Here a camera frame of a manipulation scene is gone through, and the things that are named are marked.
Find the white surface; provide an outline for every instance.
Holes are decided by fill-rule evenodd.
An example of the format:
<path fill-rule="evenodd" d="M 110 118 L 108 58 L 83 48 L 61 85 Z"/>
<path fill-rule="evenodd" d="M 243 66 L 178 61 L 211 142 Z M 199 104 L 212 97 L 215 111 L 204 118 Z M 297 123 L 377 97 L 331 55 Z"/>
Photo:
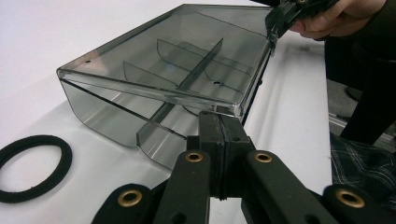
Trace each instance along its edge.
<path fill-rule="evenodd" d="M 52 134 L 74 153 L 69 173 L 55 189 L 26 203 L 0 203 L 1 223 L 89 223 L 117 187 L 152 188 L 170 175 L 141 151 L 81 124 L 55 71 L 183 3 L 258 5 L 243 0 L 0 1 L 0 147 Z M 292 33 L 282 37 L 245 126 L 256 148 L 275 152 L 316 192 L 331 184 L 322 51 L 318 42 Z M 48 147 L 20 154 L 0 170 L 0 189 L 29 189 L 41 182 L 59 154 Z M 212 202 L 211 223 L 245 222 L 238 200 Z"/>

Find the brass insert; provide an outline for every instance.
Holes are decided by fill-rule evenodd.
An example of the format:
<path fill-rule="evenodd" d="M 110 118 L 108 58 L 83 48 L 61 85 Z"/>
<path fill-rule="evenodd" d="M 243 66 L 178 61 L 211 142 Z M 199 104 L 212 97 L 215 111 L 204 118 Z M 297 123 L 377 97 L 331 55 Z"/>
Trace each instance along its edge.
<path fill-rule="evenodd" d="M 142 200 L 143 195 L 137 189 L 127 189 L 119 196 L 119 205 L 122 207 L 131 207 L 137 205 Z"/>
<path fill-rule="evenodd" d="M 335 192 L 335 196 L 337 196 L 337 199 L 340 200 L 341 203 L 344 203 L 348 206 L 354 208 L 364 207 L 363 198 L 350 190 L 339 189 L 337 192 Z"/>
<path fill-rule="evenodd" d="M 270 162 L 272 161 L 272 157 L 268 154 L 265 153 L 257 153 L 256 156 L 254 157 L 256 161 L 259 162 Z"/>
<path fill-rule="evenodd" d="M 201 161 L 204 156 L 200 153 L 192 152 L 186 156 L 186 160 L 190 162 L 198 162 Z"/>

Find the black gasket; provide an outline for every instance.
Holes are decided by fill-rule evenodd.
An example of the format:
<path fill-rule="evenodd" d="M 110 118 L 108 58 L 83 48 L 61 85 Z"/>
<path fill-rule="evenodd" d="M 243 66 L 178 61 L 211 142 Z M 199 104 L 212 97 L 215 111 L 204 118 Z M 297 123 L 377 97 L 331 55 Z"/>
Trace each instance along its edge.
<path fill-rule="evenodd" d="M 73 153 L 70 146 L 61 138 L 52 135 L 36 135 L 23 138 L 0 150 L 0 169 L 7 161 L 17 154 L 31 147 L 56 146 L 62 151 L 59 164 L 52 174 L 40 184 L 19 192 L 7 192 L 0 190 L 0 202 L 21 203 L 41 196 L 57 186 L 66 176 L 72 164 Z"/>

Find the plaid shirt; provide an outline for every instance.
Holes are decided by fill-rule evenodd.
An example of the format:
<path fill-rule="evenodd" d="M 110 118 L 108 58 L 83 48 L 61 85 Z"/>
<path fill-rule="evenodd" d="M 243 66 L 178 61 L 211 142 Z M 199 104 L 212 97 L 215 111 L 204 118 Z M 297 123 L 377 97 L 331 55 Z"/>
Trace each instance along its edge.
<path fill-rule="evenodd" d="M 332 182 L 365 191 L 382 207 L 396 211 L 396 157 L 331 133 Z"/>

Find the human hand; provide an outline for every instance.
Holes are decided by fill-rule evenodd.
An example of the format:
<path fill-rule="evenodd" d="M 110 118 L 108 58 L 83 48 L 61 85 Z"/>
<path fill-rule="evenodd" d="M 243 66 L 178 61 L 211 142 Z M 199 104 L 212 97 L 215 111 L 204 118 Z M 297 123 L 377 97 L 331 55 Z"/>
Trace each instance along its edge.
<path fill-rule="evenodd" d="M 328 35 L 353 35 L 367 24 L 385 2 L 386 0 L 339 0 L 314 18 L 297 20 L 290 30 L 313 39 Z"/>

